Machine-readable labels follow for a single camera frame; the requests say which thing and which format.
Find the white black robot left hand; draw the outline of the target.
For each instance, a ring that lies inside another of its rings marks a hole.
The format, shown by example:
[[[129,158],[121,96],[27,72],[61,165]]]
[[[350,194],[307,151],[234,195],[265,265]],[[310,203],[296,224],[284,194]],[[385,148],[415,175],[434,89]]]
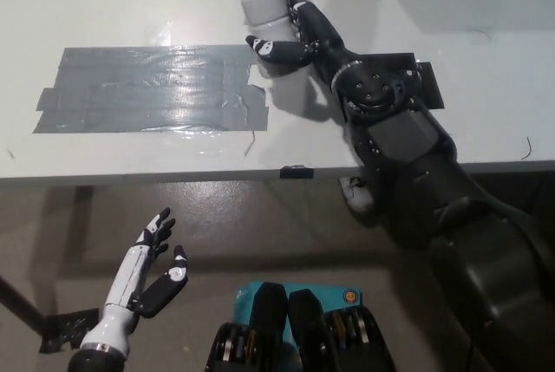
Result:
[[[173,250],[173,263],[147,286],[147,274],[158,256],[167,251],[175,220],[165,208],[145,226],[128,249],[117,271],[100,322],[85,335],[81,349],[95,349],[127,358],[128,338],[139,320],[160,313],[185,287],[188,259],[182,246]]]

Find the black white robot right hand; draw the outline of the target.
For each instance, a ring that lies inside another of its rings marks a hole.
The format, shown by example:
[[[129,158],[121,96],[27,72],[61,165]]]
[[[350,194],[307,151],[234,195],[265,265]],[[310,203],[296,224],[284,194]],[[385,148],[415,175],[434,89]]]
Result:
[[[326,15],[309,0],[285,0],[285,22],[295,32],[292,41],[248,35],[247,45],[274,72],[290,72],[310,65],[329,79],[349,62],[343,39]]]

